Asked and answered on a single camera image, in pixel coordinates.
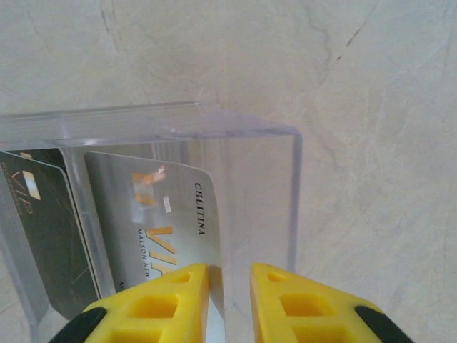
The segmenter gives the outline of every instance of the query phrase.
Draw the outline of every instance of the dark green vip card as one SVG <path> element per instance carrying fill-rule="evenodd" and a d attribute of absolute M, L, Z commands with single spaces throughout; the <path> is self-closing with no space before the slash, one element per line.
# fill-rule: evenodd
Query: dark green vip card
<path fill-rule="evenodd" d="M 71 319 L 97 296 L 61 152 L 0 152 L 0 165 L 51 306 Z"/>

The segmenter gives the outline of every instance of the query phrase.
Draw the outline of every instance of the yellow clamp jaw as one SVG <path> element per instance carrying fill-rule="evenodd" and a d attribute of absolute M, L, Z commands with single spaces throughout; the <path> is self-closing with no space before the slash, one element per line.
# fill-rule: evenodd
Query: yellow clamp jaw
<path fill-rule="evenodd" d="M 192 264 L 94 302 L 49 343 L 203 343 L 208 299 Z M 252 266 L 251 305 L 256 343 L 412 342 L 375 304 L 268 264 Z"/>

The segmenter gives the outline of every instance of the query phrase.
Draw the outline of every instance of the marble wall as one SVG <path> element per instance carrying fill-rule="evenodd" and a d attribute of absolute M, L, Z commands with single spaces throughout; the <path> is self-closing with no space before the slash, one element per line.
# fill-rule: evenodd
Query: marble wall
<path fill-rule="evenodd" d="M 0 112 L 198 99 L 298 127 L 298 271 L 457 336 L 457 1 L 2 0 Z M 23 314 L 0 263 L 0 342 Z"/>

